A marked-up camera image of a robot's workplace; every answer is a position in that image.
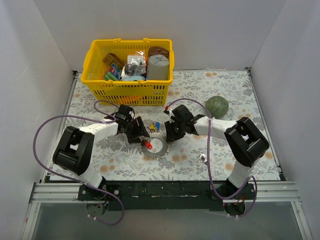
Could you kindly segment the metal ring disc with keyrings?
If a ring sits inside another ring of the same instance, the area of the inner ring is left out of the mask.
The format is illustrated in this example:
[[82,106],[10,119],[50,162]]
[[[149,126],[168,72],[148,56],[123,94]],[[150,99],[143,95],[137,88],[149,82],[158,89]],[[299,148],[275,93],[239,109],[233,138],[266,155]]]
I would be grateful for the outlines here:
[[[152,149],[147,149],[145,141],[149,141]],[[151,133],[150,137],[141,144],[141,151],[148,159],[159,159],[170,151],[166,138],[160,133]]]

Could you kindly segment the yellow key tag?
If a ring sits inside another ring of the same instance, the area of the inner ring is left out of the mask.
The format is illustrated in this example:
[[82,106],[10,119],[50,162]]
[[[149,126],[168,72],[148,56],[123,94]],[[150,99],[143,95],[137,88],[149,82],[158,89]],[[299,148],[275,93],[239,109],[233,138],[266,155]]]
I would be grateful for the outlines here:
[[153,133],[153,132],[156,132],[156,127],[154,125],[149,125],[148,126],[148,129]]

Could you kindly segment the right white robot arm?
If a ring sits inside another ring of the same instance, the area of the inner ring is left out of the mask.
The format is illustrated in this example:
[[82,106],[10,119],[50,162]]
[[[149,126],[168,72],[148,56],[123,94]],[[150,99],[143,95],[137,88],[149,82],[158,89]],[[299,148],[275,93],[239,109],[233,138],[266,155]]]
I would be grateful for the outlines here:
[[[215,196],[222,200],[229,200],[243,195],[244,187],[250,180],[256,162],[270,147],[270,143],[252,120],[248,117],[234,121],[213,119],[203,114],[194,116],[183,104],[173,110],[169,110],[166,106],[163,112],[169,116],[169,120],[164,123],[167,143],[180,140],[186,134],[208,137],[207,153],[203,158],[208,167],[209,181]],[[225,184],[219,188],[215,188],[211,175],[211,137],[227,141],[236,160]]]

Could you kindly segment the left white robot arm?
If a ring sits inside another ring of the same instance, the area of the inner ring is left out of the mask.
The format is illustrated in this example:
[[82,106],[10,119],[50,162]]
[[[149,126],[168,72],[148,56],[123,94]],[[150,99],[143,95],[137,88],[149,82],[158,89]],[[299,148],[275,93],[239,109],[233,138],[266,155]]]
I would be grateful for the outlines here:
[[53,163],[77,175],[82,183],[89,184],[89,194],[95,200],[101,200],[107,193],[106,180],[91,164],[93,147],[118,134],[125,134],[130,144],[150,138],[142,118],[135,116],[132,107],[121,104],[117,112],[108,114],[98,123],[80,128],[68,126],[53,154]]

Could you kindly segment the red key tag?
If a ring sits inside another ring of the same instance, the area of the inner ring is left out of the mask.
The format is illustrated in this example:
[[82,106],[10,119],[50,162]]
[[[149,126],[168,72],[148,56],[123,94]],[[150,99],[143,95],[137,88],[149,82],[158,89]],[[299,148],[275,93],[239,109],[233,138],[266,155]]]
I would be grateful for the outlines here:
[[149,141],[145,141],[144,145],[147,147],[148,150],[151,150],[153,148],[152,144]]

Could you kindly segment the blue key tag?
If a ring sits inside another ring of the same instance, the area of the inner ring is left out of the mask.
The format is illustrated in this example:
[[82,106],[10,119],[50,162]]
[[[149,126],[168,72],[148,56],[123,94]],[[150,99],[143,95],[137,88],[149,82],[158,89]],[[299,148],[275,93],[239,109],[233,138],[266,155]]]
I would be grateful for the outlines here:
[[159,130],[159,129],[160,129],[160,123],[159,123],[159,122],[156,122],[156,123],[155,123],[155,128],[156,128],[156,130]]

